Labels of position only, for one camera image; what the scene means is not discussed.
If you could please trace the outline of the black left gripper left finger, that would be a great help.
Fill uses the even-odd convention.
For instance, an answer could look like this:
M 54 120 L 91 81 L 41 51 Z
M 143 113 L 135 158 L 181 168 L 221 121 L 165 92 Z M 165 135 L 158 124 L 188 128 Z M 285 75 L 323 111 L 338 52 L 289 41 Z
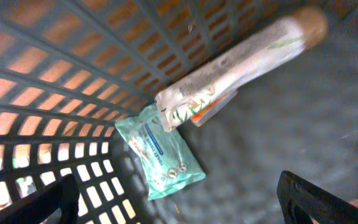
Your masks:
M 0 211 L 0 223 L 41 223 L 60 209 L 59 222 L 76 223 L 80 191 L 74 175 L 68 174 L 56 182 Z

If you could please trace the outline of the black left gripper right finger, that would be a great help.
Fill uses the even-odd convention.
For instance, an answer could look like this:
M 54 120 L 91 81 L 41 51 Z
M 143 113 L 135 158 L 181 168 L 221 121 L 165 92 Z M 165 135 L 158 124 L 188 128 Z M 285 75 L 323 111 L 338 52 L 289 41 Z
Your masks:
M 286 224 L 358 223 L 358 208 L 284 170 L 277 185 L 277 197 Z

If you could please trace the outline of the teal tissue pack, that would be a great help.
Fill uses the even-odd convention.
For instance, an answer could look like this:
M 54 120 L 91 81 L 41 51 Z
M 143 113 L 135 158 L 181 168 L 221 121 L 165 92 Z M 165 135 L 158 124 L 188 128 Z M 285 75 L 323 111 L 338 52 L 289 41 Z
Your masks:
M 140 158 L 149 186 L 149 200 L 163 198 L 206 178 L 179 132 L 163 130 L 156 104 L 138 116 L 115 124 L 116 130 Z

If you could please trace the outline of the white cream tube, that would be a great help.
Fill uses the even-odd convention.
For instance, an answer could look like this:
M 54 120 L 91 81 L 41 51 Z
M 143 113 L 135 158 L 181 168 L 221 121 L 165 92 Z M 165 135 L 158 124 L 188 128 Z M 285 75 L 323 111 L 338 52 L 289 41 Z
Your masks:
M 319 44 L 328 18 L 315 6 L 277 19 L 155 97 L 163 130 L 173 131 L 201 110 L 247 82 Z

